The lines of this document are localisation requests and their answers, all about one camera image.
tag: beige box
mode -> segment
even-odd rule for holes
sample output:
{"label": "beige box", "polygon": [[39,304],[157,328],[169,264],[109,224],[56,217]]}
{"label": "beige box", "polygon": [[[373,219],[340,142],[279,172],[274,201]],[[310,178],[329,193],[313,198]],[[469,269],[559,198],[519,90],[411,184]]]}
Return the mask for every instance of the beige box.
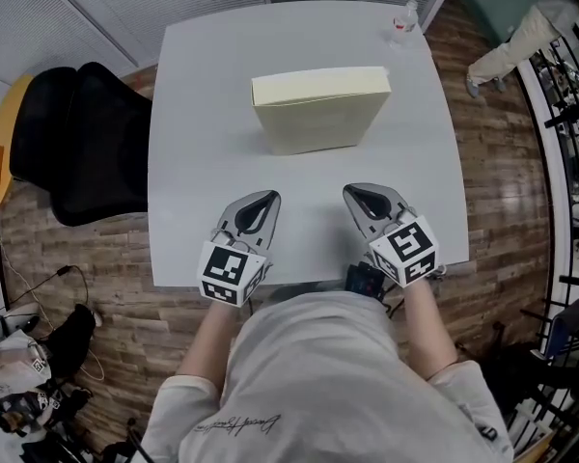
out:
{"label": "beige box", "polygon": [[390,94],[384,67],[321,68],[251,80],[274,154],[356,146]]}

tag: wooden floor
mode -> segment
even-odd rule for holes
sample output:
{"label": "wooden floor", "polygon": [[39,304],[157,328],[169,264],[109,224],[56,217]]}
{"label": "wooden floor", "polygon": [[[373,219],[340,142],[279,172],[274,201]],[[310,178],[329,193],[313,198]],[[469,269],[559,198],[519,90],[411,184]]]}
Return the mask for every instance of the wooden floor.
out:
{"label": "wooden floor", "polygon": [[[549,263],[548,202],[531,116],[513,74],[504,94],[488,87],[478,99],[466,94],[466,69],[488,47],[456,0],[444,4],[427,40],[455,125],[470,239],[470,261],[452,266],[437,286],[442,314],[455,340],[475,350],[490,341],[496,320],[509,326],[509,339],[531,338],[537,325],[519,309],[541,311]],[[151,68],[127,82],[152,97],[154,76]],[[122,440],[129,417],[145,424],[157,388],[176,369],[207,302],[193,289],[152,284],[146,214],[65,228],[41,191],[16,183],[0,221],[7,256],[30,284],[64,264],[83,270],[90,303],[105,321],[92,343],[105,380],[77,375],[95,394],[78,420],[96,450]],[[11,297],[26,289],[11,270],[5,272]],[[58,325],[85,290],[81,277],[69,273],[37,294]],[[402,344],[402,310],[396,322]],[[85,367],[99,376],[94,360]]]}

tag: black and white marker cube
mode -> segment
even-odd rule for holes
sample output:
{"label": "black and white marker cube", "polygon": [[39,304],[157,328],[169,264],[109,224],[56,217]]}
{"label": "black and white marker cube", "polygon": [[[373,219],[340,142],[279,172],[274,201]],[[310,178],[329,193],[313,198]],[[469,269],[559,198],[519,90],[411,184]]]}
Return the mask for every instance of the black and white marker cube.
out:
{"label": "black and white marker cube", "polygon": [[242,307],[265,275],[267,259],[227,245],[204,242],[197,269],[203,296]]}
{"label": "black and white marker cube", "polygon": [[375,265],[405,287],[439,265],[439,245],[425,216],[418,216],[369,244]]}

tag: white t-shirt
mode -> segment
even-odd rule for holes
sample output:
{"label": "white t-shirt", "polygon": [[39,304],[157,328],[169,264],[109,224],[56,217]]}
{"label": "white t-shirt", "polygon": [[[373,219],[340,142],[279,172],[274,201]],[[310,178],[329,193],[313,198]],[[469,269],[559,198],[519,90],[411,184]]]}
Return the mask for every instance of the white t-shirt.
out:
{"label": "white t-shirt", "polygon": [[221,398],[206,379],[170,377],[142,445],[155,463],[512,461],[478,365],[427,383],[390,327],[381,304],[343,291],[264,308],[236,339]]}

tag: person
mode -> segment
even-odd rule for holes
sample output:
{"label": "person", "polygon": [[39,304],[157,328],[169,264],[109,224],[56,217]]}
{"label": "person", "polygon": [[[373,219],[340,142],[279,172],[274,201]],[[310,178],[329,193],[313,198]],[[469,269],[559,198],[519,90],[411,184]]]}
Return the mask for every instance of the person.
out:
{"label": "person", "polygon": [[505,75],[551,41],[569,33],[578,18],[579,0],[538,0],[509,42],[500,44],[468,68],[465,86],[469,95],[478,97],[479,85],[491,80],[498,91],[504,91]]}
{"label": "person", "polygon": [[160,387],[134,463],[504,462],[479,366],[458,362],[429,283],[404,289],[408,365],[377,300],[327,291],[264,304],[239,332],[213,302]]}

